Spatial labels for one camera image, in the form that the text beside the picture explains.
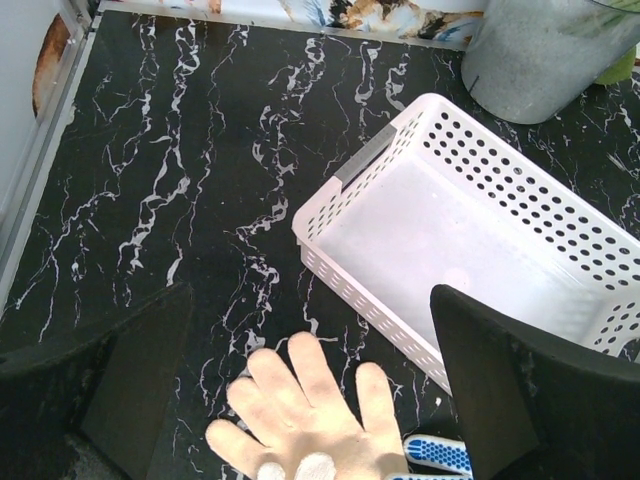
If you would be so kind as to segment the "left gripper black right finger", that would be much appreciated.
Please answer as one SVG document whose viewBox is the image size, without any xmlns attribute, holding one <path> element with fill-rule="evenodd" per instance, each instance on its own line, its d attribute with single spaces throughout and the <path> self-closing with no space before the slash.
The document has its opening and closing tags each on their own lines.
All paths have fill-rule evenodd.
<svg viewBox="0 0 640 480">
<path fill-rule="evenodd" d="M 430 310 L 474 478 L 638 478 L 638 366 L 448 285 Z"/>
</svg>

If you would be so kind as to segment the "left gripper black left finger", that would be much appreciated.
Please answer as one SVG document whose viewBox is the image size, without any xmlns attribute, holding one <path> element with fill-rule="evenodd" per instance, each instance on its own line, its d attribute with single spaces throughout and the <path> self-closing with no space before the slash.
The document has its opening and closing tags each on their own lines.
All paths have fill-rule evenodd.
<svg viewBox="0 0 640 480">
<path fill-rule="evenodd" d="M 180 283 L 2 354 L 2 478 L 150 478 L 192 312 Z"/>
</svg>

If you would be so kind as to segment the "blue dotted white glove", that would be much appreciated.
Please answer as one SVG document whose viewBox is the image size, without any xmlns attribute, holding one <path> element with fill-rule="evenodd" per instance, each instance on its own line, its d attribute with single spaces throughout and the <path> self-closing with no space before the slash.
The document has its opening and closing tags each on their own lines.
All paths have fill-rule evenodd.
<svg viewBox="0 0 640 480">
<path fill-rule="evenodd" d="M 391 473 L 387 480 L 472 480 L 473 472 L 462 441 L 432 435 L 411 435 L 403 441 L 406 459 L 415 465 L 443 470 L 444 474 Z"/>
</svg>

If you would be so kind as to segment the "cream knit glove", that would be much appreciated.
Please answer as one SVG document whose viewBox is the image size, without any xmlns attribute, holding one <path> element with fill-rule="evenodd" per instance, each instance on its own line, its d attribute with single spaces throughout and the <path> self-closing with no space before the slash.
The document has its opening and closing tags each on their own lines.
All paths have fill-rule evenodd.
<svg viewBox="0 0 640 480">
<path fill-rule="evenodd" d="M 261 466 L 279 464 L 292 478 L 312 453 L 331 457 L 339 479 L 385 479 L 408 463 L 383 369 L 368 362 L 355 374 L 359 411 L 352 412 L 309 332 L 287 343 L 291 362 L 272 349 L 253 352 L 249 374 L 227 389 L 238 427 L 217 419 L 205 432 L 209 448 L 231 467 L 255 479 Z"/>
</svg>

